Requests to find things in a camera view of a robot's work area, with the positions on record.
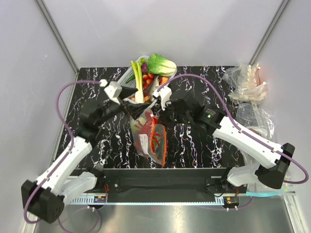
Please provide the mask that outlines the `round green cabbage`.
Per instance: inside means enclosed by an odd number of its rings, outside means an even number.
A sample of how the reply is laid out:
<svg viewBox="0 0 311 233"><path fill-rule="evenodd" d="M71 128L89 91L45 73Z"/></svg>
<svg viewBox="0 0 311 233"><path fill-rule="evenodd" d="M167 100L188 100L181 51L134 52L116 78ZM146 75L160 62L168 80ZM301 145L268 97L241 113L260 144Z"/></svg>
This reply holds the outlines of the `round green cabbage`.
<svg viewBox="0 0 311 233"><path fill-rule="evenodd" d="M130 127L131 127L132 133L135 133L136 131L141 130L144 122L145 121L141 117L139 117L138 119L131 119Z"/></svg>

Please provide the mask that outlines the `red toy lobster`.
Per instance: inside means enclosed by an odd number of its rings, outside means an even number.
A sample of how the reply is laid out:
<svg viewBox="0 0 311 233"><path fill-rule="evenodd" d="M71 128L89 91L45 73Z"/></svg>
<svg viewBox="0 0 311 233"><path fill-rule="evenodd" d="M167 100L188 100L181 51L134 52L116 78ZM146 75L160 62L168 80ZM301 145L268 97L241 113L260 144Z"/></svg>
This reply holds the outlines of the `red toy lobster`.
<svg viewBox="0 0 311 233"><path fill-rule="evenodd" d="M138 138L139 145L138 150L142 152L144 156L150 155L151 152L154 152L156 147L158 146L152 146L152 140L157 139L160 144L160 139L162 139L162 134L156 132L156 126L157 126L157 118L153 115L151 110L145 111L142 116L145 121L143 123L142 129L138 130L134 133L134 136Z"/></svg>

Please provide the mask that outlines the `clear zip bag orange zipper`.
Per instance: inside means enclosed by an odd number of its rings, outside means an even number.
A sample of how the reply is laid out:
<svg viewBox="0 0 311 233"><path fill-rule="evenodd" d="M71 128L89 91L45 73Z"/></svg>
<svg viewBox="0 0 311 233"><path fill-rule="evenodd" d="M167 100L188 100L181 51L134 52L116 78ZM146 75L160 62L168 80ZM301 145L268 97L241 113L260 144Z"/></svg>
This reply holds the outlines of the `clear zip bag orange zipper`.
<svg viewBox="0 0 311 233"><path fill-rule="evenodd" d="M167 155L167 132L150 107L136 119L130 118L134 147L138 155L164 166Z"/></svg>

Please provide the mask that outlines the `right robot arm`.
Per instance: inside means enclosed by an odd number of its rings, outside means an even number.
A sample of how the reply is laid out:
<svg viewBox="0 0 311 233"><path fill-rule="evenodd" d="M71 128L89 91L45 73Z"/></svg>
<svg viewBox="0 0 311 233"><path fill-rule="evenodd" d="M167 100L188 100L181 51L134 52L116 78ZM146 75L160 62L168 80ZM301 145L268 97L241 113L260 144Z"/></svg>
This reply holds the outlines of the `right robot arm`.
<svg viewBox="0 0 311 233"><path fill-rule="evenodd" d="M282 187L294 153L293 145L266 140L231 120L220 108L202 106L186 91L173 93L165 86L155 91L153 97L160 104L159 123L169 128L177 124L191 126L201 136L222 139L255 160L249 165L227 168L220 181L222 190L229 193L241 185L252 183L261 183L272 189Z"/></svg>

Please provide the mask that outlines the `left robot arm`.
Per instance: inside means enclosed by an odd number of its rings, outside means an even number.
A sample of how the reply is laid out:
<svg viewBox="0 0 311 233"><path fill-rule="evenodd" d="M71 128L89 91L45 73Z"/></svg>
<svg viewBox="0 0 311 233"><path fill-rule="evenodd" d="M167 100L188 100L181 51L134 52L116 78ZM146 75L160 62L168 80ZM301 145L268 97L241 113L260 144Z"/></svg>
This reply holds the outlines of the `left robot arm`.
<svg viewBox="0 0 311 233"><path fill-rule="evenodd" d="M88 99L82 104L78 128L76 132L67 129L70 142L58 158L35 181L26 180L21 186L23 217L27 223L35 224L40 220L53 223L76 197L88 190L100 192L104 189L104 174L95 168L70 182L67 179L98 145L106 121L121 112L138 117L147 105L129 99L140 93L137 88L110 83L103 91L107 101Z"/></svg>

